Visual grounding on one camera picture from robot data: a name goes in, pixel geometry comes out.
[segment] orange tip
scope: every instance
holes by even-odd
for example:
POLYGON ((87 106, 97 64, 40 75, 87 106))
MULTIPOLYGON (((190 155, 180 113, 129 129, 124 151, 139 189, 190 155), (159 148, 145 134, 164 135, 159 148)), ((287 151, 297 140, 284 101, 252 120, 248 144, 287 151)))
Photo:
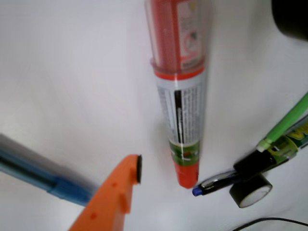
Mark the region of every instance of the orange tip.
POLYGON ((199 162, 191 166, 181 166, 174 163, 180 186, 190 189, 197 184, 199 176, 199 162))

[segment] blue pen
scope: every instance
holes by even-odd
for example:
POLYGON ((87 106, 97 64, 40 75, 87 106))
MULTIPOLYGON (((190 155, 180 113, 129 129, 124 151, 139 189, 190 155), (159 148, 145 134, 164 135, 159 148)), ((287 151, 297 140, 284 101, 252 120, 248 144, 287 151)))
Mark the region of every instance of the blue pen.
POLYGON ((78 205, 86 206, 93 196, 90 191, 72 181, 58 177, 1 147, 0 171, 78 205))

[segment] black tape roll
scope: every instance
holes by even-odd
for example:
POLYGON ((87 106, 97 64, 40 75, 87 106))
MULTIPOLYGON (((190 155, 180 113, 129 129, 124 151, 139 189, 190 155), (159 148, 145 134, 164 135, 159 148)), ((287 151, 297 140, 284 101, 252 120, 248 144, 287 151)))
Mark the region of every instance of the black tape roll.
POLYGON ((278 29, 285 35, 308 40, 308 1, 272 0, 272 12, 278 29))
POLYGON ((272 187, 269 181, 259 174, 248 181, 234 184, 230 195, 239 208, 246 208, 264 198, 272 187))

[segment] orange plastic object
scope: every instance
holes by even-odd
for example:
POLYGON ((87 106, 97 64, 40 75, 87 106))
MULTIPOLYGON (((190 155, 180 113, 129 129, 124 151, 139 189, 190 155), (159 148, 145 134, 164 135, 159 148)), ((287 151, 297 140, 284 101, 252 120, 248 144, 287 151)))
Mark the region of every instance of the orange plastic object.
POLYGON ((122 231, 132 186, 140 182, 141 156, 129 155, 113 170, 70 231, 122 231))
POLYGON ((180 186, 190 189, 197 184, 199 176, 199 163, 191 166, 181 166, 174 163, 180 186))

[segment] black object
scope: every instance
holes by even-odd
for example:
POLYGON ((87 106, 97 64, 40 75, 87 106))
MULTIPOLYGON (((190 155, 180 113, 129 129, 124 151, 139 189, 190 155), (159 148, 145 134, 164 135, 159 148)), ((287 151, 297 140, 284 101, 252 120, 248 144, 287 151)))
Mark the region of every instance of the black object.
POLYGON ((307 0, 272 0, 271 4, 274 21, 283 34, 308 40, 307 0))
POLYGON ((242 180, 249 180, 257 176, 260 172, 264 172, 276 165, 277 162, 269 151, 265 150, 261 153, 255 150, 247 157, 234 164, 233 167, 242 180))
POLYGON ((141 184, 141 172, 142 172, 142 156, 139 155, 137 159, 137 182, 141 184))
POLYGON ((253 221, 250 221, 232 231, 240 231, 240 230, 243 230, 249 226, 252 226, 256 223, 259 223, 259 222, 262 222, 262 221, 266 221, 266 220, 280 220, 280 221, 286 221, 286 222, 291 222, 291 223, 294 223, 294 224, 298 224, 298 225, 303 225, 303 226, 307 226, 308 227, 308 224, 304 223, 304 222, 299 222, 299 221, 296 221, 296 220, 290 220, 290 219, 285 219, 285 218, 259 218, 257 220, 253 220, 253 221))
POLYGON ((234 184, 230 195, 239 208, 246 208, 265 197, 272 189, 272 185, 261 174, 248 180, 234 184))

